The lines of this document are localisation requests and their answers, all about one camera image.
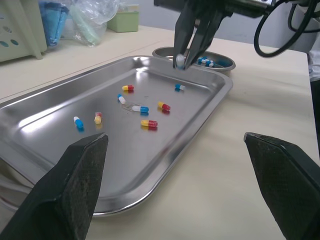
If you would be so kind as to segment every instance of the small metal bowl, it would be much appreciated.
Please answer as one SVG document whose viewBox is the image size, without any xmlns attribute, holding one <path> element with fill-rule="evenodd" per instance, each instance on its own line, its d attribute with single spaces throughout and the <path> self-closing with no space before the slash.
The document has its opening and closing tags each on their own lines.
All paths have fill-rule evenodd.
<svg viewBox="0 0 320 240">
<path fill-rule="evenodd" d="M 184 56 L 188 54 L 189 49 L 187 49 L 184 53 Z M 153 56 L 168 60 L 173 60 L 174 48 L 173 47 L 161 47 L 153 51 Z M 205 68 L 207 70 L 213 70 L 216 72 L 220 72 L 225 75 L 229 75 L 230 71 L 235 69 L 236 63 L 229 57 L 223 56 L 214 52 L 205 51 L 203 57 L 206 57 L 209 60 L 214 61 L 214 67 L 199 65 L 197 63 L 193 64 L 199 68 Z"/>
</svg>

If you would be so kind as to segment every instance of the green box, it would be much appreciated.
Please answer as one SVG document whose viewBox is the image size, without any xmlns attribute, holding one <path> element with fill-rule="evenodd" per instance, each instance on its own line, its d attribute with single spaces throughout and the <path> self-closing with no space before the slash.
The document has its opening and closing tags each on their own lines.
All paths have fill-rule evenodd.
<svg viewBox="0 0 320 240">
<path fill-rule="evenodd" d="M 139 26 L 139 12 L 117 12 L 107 23 L 108 29 L 116 33 L 137 32 Z"/>
</svg>

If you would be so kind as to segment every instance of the plastic bag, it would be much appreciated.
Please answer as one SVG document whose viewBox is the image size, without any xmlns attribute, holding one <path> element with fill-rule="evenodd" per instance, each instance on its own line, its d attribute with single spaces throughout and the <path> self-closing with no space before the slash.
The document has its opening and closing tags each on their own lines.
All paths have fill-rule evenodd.
<svg viewBox="0 0 320 240">
<path fill-rule="evenodd" d="M 98 45 L 106 33 L 107 21 L 117 13 L 119 0 L 78 0 L 69 7 L 62 36 L 88 46 Z"/>
<path fill-rule="evenodd" d="M 78 0 L 76 6 L 88 19 L 101 25 L 116 15 L 119 0 Z"/>
<path fill-rule="evenodd" d="M 69 9 L 59 1 L 39 1 L 46 45 L 54 47 L 58 44 Z"/>
</svg>

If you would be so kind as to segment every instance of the blue cloth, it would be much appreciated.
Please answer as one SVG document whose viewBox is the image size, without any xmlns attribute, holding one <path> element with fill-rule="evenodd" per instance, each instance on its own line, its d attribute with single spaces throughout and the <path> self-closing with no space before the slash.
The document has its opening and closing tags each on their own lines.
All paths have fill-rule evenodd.
<svg viewBox="0 0 320 240">
<path fill-rule="evenodd" d="M 46 45 L 56 46 L 65 27 L 69 9 L 56 2 L 39 2 Z"/>
</svg>

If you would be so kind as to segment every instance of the stainless steel tray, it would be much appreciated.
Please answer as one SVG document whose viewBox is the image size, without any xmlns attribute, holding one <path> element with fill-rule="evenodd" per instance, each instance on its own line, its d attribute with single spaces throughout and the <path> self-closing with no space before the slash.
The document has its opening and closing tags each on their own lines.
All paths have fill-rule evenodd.
<svg viewBox="0 0 320 240">
<path fill-rule="evenodd" d="M 175 84 L 186 86 L 175 91 Z M 124 94 L 122 86 L 134 85 Z M 0 104 L 0 158 L 32 183 L 81 138 L 106 132 L 109 144 L 95 216 L 129 209 L 148 197 L 163 180 L 216 106 L 232 88 L 230 78 L 198 67 L 172 68 L 170 61 L 126 57 L 49 87 Z M 124 109 L 127 102 L 148 106 L 149 115 Z M 169 114 L 157 108 L 162 101 Z M 102 128 L 94 123 L 102 112 Z M 73 117 L 84 123 L 79 132 Z M 158 129 L 140 126 L 158 121 Z"/>
</svg>

